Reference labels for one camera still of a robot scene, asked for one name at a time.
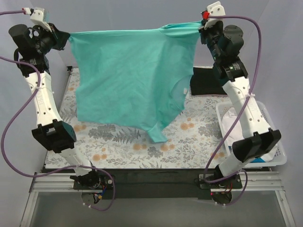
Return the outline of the teal t shirt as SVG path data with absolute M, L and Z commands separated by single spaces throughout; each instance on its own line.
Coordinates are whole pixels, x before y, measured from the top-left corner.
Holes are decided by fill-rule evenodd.
M 184 110 L 200 26 L 72 33 L 78 119 L 134 127 L 166 142 L 163 130 Z

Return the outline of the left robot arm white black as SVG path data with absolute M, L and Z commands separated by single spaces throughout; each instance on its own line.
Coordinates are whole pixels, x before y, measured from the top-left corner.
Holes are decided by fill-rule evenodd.
M 56 108 L 49 63 L 46 54 L 52 49 L 63 50 L 70 34 L 59 31 L 53 24 L 50 29 L 35 25 L 27 27 L 18 24 L 9 29 L 9 35 L 17 45 L 14 60 L 21 63 L 18 68 L 34 95 L 37 127 L 32 130 L 33 137 L 48 151 L 59 154 L 73 166 L 73 180 L 91 189 L 97 188 L 100 177 L 92 170 L 92 163 L 75 148 L 76 133 L 73 127 L 65 123 Z

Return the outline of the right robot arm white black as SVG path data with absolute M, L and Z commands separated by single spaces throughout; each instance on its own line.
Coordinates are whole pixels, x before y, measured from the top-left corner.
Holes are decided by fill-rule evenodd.
M 243 31 L 235 25 L 224 26 L 218 20 L 212 26 L 204 26 L 200 35 L 201 42 L 207 45 L 213 57 L 214 75 L 237 114 L 223 139 L 227 139 L 236 124 L 239 123 L 242 129 L 242 138 L 232 143 L 231 154 L 216 166 L 212 176 L 204 175 L 203 180 L 207 183 L 229 182 L 249 162 L 257 158 L 271 161 L 281 133 L 271 128 L 260 111 L 247 70 L 238 57 L 244 44 Z

